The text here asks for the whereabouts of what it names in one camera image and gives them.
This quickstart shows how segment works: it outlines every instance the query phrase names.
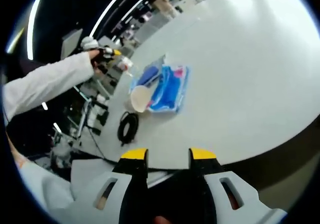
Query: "table surface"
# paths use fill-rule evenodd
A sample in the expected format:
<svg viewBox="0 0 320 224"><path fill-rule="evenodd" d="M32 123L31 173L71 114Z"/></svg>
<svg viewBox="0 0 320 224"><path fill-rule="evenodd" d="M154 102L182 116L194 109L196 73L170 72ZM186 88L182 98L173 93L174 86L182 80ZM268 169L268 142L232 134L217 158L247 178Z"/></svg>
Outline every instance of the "table surface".
<svg viewBox="0 0 320 224"><path fill-rule="evenodd" d="M131 58L143 68L163 54L190 67L178 114L140 118L135 141L117 139L131 79L122 75L98 139L107 159L149 149L148 165L188 168L188 148L221 164L271 150L320 113L320 41L299 0L206 0L165 25Z"/></svg>

